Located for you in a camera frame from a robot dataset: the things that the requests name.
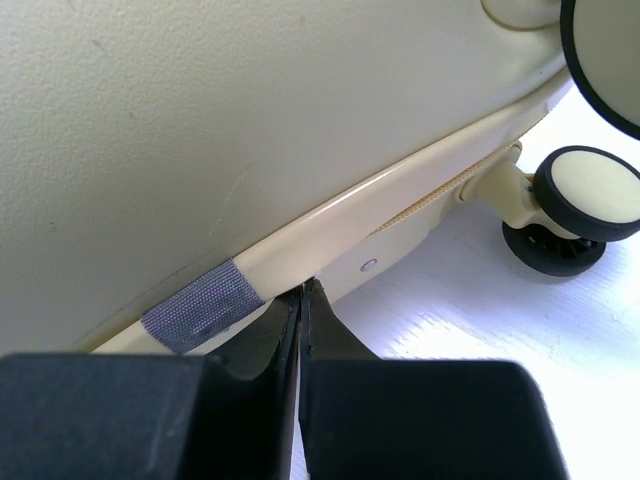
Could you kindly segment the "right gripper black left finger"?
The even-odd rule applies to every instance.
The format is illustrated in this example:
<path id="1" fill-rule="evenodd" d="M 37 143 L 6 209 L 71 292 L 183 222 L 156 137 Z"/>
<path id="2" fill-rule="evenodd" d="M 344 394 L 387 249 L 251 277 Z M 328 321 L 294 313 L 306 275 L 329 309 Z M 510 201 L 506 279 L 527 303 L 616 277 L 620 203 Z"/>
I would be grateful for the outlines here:
<path id="1" fill-rule="evenodd" d="M 1 361 L 5 479 L 285 479 L 302 289 L 207 355 Z"/>

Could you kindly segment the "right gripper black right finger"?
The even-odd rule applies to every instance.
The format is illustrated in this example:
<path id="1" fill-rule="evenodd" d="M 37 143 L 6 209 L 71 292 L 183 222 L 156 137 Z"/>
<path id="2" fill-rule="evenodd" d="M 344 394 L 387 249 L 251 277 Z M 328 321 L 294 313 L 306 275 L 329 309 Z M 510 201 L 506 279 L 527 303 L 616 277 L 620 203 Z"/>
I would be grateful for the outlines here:
<path id="1" fill-rule="evenodd" d="M 301 297 L 299 423 L 313 479 L 564 479 L 540 390 L 503 360 L 383 359 Z"/>

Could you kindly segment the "yellow suitcase with black lining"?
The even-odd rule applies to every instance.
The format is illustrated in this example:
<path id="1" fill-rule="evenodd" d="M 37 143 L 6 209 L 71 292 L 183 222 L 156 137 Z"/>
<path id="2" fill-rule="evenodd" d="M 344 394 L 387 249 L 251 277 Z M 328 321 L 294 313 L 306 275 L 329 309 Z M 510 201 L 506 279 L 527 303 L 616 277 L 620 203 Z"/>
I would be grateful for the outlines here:
<path id="1" fill-rule="evenodd" d="M 1 351 L 203 352 L 476 199 L 624 239 L 627 171 L 515 165 L 570 85 L 638 136 L 637 2 L 5 1 Z"/>

